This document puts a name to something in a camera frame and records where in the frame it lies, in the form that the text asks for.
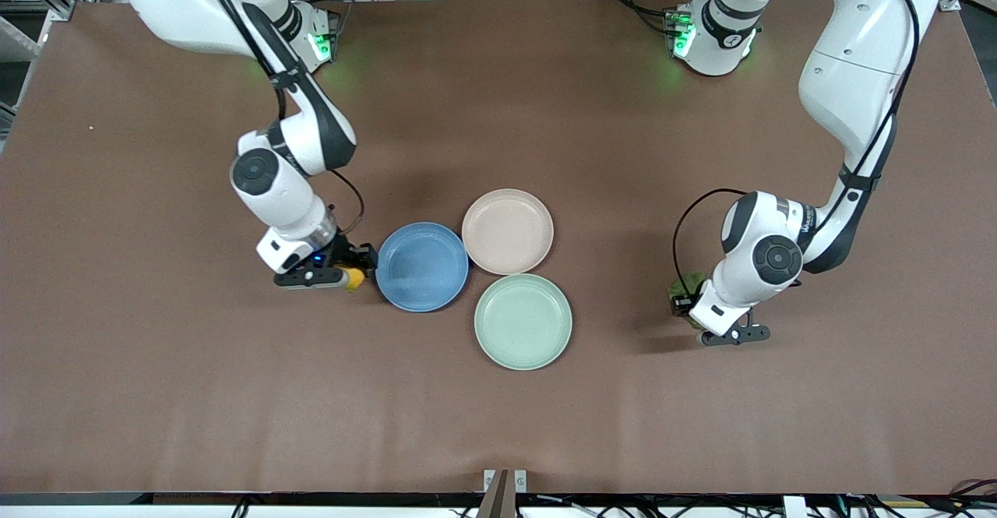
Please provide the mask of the black table edge rail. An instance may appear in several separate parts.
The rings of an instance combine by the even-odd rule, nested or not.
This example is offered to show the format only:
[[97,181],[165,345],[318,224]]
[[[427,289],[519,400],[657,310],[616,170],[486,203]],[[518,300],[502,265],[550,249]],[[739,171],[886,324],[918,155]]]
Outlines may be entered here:
[[[471,518],[484,500],[481,492],[78,492],[0,495],[0,506],[221,506],[231,518],[254,518],[256,506],[445,509]],[[801,495],[807,518],[900,518],[925,511],[930,518],[997,518],[997,480],[970,484],[944,495]],[[720,510],[736,518],[783,518],[794,496],[776,494],[608,494],[520,493],[521,515],[528,508],[572,509],[595,518],[611,507],[621,518],[693,518],[695,511]]]

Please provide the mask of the beige pink plate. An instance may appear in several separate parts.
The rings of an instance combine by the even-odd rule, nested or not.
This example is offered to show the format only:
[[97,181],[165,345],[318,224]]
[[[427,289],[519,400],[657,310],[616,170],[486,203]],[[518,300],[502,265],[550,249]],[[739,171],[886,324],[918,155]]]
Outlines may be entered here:
[[544,202],[529,192],[488,192],[464,213],[460,237],[474,265],[509,276],[541,265],[553,246],[555,224]]

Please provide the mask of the light green plate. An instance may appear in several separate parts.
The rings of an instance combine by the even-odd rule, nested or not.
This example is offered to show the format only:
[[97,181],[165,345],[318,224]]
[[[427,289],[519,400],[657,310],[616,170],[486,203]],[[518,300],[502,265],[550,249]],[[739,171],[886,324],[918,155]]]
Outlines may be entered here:
[[573,315],[569,299],[537,274],[510,274],[478,299],[474,333],[497,365],[530,372],[555,362],[569,346]]

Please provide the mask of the green lettuce leaf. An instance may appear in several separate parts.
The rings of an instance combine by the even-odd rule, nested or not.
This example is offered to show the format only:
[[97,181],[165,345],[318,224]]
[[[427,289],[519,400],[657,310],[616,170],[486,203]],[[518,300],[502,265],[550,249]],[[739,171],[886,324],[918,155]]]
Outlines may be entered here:
[[702,285],[707,279],[707,274],[702,272],[681,273],[668,287],[670,301],[673,304],[681,305],[695,304]]

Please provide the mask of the metal bracket plate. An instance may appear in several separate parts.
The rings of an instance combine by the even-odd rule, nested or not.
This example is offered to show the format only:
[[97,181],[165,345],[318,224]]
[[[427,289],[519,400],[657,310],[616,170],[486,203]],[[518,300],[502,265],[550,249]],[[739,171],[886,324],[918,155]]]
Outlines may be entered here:
[[[484,493],[487,491],[488,487],[491,486],[492,480],[498,477],[501,471],[495,469],[485,469],[483,471],[483,487],[481,487],[480,492]],[[506,480],[509,484],[513,484],[516,493],[527,493],[527,472],[523,469],[516,470],[506,470]]]

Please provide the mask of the blue plate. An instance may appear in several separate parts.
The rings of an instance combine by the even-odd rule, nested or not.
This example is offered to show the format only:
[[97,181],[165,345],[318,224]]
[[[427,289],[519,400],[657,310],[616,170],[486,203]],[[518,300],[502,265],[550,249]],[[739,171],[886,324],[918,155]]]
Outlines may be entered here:
[[470,258],[458,234],[434,222],[406,224],[379,251],[376,283],[402,311],[438,311],[462,294]]

